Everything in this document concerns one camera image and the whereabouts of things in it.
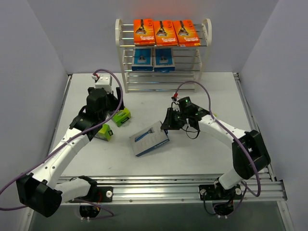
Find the grey Harry's box blue razor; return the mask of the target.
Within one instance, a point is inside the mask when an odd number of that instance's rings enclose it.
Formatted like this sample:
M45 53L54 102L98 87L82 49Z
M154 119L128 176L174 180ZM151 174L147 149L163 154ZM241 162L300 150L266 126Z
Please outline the grey Harry's box blue razor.
M143 156L170 141L167 131L161 129L161 121L130 136L130 144L136 157Z

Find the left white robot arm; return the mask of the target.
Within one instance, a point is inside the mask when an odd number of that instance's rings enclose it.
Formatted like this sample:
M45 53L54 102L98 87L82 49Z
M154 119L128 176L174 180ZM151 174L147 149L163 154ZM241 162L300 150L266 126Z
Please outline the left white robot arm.
M123 109L123 90L116 88L117 95L106 89L88 88L87 104L69 125L64 137L42 164L16 180L19 200L22 204L44 217L52 216L60 205L67 201L84 199L94 201L98 195L97 182L80 176L67 183L58 184L58 179L78 154L111 119Z

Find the green black Gillette Labs box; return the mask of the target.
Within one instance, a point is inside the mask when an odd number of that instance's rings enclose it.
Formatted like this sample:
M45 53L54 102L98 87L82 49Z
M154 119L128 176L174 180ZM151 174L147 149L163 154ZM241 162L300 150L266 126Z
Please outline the green black Gillette Labs box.
M112 121L117 125L117 127L121 127L131 118L131 112L128 108L124 108L123 110L119 110L112 118Z

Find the orange Gillette Fusion5 razor box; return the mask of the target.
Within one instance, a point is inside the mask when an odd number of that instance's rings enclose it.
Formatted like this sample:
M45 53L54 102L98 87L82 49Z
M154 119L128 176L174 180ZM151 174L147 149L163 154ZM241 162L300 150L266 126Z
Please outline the orange Gillette Fusion5 razor box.
M192 20L173 21L173 26L180 47L194 47L201 45Z

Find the small orange Gillette razor box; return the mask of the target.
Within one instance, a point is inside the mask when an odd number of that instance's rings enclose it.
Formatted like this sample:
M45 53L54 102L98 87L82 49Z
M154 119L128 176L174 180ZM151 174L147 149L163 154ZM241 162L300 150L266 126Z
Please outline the small orange Gillette razor box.
M151 18L135 19L133 21L135 45L155 45L153 23Z

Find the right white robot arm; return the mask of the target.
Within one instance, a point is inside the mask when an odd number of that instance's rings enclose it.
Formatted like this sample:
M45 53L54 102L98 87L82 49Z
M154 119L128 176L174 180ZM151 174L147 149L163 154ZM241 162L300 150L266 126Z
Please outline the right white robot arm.
M218 199L227 199L236 191L236 186L252 176L259 179L258 173L271 162L262 135L256 131L235 128L218 118L209 110L194 103L189 97L172 97L167 109L162 130L180 130L192 127L197 133L206 133L231 149L232 168L214 182L214 194Z

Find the Harry's blade cartridge pack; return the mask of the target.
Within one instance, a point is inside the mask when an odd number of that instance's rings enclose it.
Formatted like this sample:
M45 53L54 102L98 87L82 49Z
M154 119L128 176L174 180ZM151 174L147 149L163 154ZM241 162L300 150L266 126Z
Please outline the Harry's blade cartridge pack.
M171 48L154 48L154 71L169 73L175 71L173 50Z

